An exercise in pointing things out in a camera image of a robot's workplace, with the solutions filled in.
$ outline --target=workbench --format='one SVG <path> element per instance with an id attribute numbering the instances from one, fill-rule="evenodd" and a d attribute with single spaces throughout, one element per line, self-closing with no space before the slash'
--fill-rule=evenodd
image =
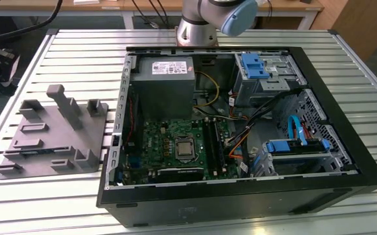
<path id="1" fill-rule="evenodd" d="M 377 160 L 377 78 L 338 35 L 326 31 L 253 30 L 217 33 L 220 46 L 295 46 L 304 52 Z M 0 116 L 0 163 L 21 115 L 24 99 L 53 105 L 45 95 L 61 83 L 77 103 L 108 103 L 102 153 L 110 143 L 126 46 L 175 46 L 172 30 L 60 30 L 46 35 L 18 89 Z M 355 234 L 377 232 L 377 190 L 315 214 L 126 229 L 94 206 L 100 171 L 0 180 L 0 234 Z"/>
<path id="2" fill-rule="evenodd" d="M 49 16 L 57 0 L 2 0 L 0 2 L 0 16 Z M 181 0 L 161 0 L 163 7 L 169 16 L 181 16 Z M 318 0 L 310 4 L 298 0 L 271 0 L 272 17 L 302 17 L 298 29 L 310 29 L 319 11 L 323 10 Z M 148 0 L 136 0 L 136 4 L 145 16 L 157 16 Z M 130 0 L 106 1 L 98 4 L 73 5 L 73 0 L 62 0 L 58 16 L 120 16 L 125 29 L 133 29 L 132 17 L 140 13 Z M 268 4 L 259 7 L 256 16 L 268 15 Z"/>

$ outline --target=blue drive bracket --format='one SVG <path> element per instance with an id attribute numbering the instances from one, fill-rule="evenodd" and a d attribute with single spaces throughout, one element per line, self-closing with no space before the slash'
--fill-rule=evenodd
<path id="1" fill-rule="evenodd" d="M 266 143 L 266 149 L 270 153 L 290 152 L 287 141 L 271 141 Z"/>
<path id="2" fill-rule="evenodd" d="M 248 79 L 268 79 L 270 75 L 264 71 L 264 61 L 259 58 L 257 53 L 243 53 L 241 63 Z"/>

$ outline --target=ram slot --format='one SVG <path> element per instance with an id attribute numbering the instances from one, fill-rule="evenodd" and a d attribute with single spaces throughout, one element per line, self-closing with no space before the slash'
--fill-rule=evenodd
<path id="1" fill-rule="evenodd" d="M 209 122 L 211 130 L 212 130 L 212 146 L 215 149 L 215 159 L 217 164 L 217 172 L 221 174 L 225 172 L 225 163 L 224 163 L 224 154 L 223 154 L 223 145 L 221 145 L 221 139 L 220 139 L 220 133 L 219 129 L 216 127 L 216 121 Z"/>
<path id="2" fill-rule="evenodd" d="M 209 120 L 203 122 L 203 132 L 205 141 L 205 153 L 207 153 L 207 164 L 208 171 L 213 175 L 225 172 L 225 163 L 223 155 L 223 147 L 220 141 L 220 135 L 216 128 L 216 122 Z"/>
<path id="3" fill-rule="evenodd" d="M 208 174 L 216 176 L 216 162 L 215 162 L 215 153 L 212 147 L 212 131 L 209 122 L 203 121 L 203 141 L 205 147 L 205 155 L 207 155 L 207 167 Z"/>

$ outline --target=aluminum table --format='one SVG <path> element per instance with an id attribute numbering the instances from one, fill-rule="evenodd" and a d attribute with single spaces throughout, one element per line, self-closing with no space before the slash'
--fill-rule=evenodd
<path id="1" fill-rule="evenodd" d="M 327 31 L 253 30 L 219 36 L 220 46 L 296 46 L 304 52 L 377 160 L 377 78 L 338 35 Z M 24 99 L 53 104 L 46 87 L 61 83 L 77 103 L 109 105 L 104 149 L 110 143 L 126 46 L 173 46 L 172 30 L 60 30 L 46 35 L 0 116 L 2 151 L 20 123 Z M 124 228 L 94 206 L 100 171 L 0 180 L 0 234 L 356 234 L 377 232 L 377 191 L 356 195 L 315 214 L 188 225 Z"/>

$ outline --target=green motherboard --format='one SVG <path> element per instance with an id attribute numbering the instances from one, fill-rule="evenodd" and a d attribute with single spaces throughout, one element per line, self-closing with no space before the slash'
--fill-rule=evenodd
<path id="1" fill-rule="evenodd" d="M 224 172 L 208 172 L 207 141 L 203 137 L 204 120 L 171 120 L 145 122 L 143 133 L 143 153 L 140 158 L 132 158 L 132 168 L 155 169 L 200 167 L 204 170 L 203 180 L 237 178 L 236 163 L 231 161 L 224 165 Z M 227 122 L 216 122 L 220 144 L 229 137 Z M 145 184 L 148 178 L 143 171 L 132 172 L 132 183 Z"/>

